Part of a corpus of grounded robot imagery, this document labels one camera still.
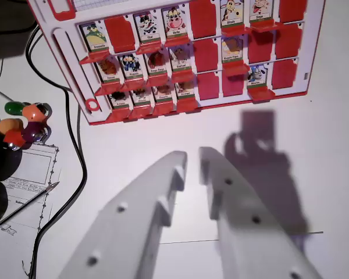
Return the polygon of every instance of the paper sheet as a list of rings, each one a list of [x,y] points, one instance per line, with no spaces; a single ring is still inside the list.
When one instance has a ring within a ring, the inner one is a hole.
[[[89,10],[101,6],[127,2],[131,0],[74,0],[75,10]]]
[[[58,181],[58,160],[59,149],[54,145],[33,144],[22,151],[19,167],[2,181],[8,196],[8,207],[2,218]],[[50,218],[51,196],[44,195],[0,229],[0,278],[28,278],[26,273],[30,269],[35,237]]]

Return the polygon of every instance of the cow character card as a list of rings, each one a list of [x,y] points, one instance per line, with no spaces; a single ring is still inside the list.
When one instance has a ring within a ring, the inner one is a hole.
[[[151,90],[148,90],[146,88],[139,88],[137,90],[131,91],[131,95],[134,106],[150,105]]]
[[[274,0],[251,0],[250,21],[261,21],[273,16]]]
[[[174,46],[168,51],[173,71],[191,70],[190,44]]]
[[[113,109],[129,108],[129,95],[125,92],[116,91],[108,95]]]
[[[244,0],[221,0],[221,27],[243,24]]]
[[[131,53],[122,55],[119,59],[127,80],[143,77],[141,64],[137,55]]]
[[[264,65],[252,66],[248,72],[247,88],[266,86],[268,70]]]
[[[187,36],[185,11],[179,6],[162,9],[167,38]]]
[[[114,83],[119,81],[119,75],[117,74],[119,62],[112,55],[109,55],[104,60],[94,63],[94,66],[103,83]]]
[[[194,82],[192,80],[186,81],[184,83],[176,83],[174,84],[174,87],[176,88],[178,99],[190,98],[195,96]]]
[[[222,63],[243,59],[243,39],[239,36],[221,39]]]
[[[79,26],[89,51],[109,49],[106,38],[106,29],[101,20],[89,22]]]
[[[145,54],[145,61],[149,76],[155,76],[157,74],[165,74],[167,68],[165,66],[165,54],[164,49],[153,53]]]
[[[142,44],[146,42],[160,41],[158,19],[149,12],[134,15],[138,35]]]
[[[173,84],[165,84],[152,88],[157,103],[172,101]]]

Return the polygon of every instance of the red plastic ledge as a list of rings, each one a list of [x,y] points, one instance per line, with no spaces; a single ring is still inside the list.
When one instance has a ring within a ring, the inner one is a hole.
[[[145,85],[145,80],[141,78],[135,78],[134,80],[126,80],[123,84],[123,87],[120,89],[121,91],[131,91],[136,90]]]
[[[140,45],[140,47],[136,51],[136,54],[153,53],[160,50],[161,48],[162,42],[160,41],[147,42]]]
[[[90,52],[88,56],[86,56],[81,61],[79,61],[79,63],[82,65],[87,63],[99,62],[101,60],[104,60],[109,55],[110,55],[110,52],[108,49],[104,51]]]
[[[243,60],[222,64],[223,71],[227,77],[246,74],[250,70],[249,65],[244,64]]]
[[[119,91],[121,87],[122,85],[118,81],[114,83],[102,83],[101,87],[97,90],[97,92],[94,95],[95,96],[109,95],[115,91]]]

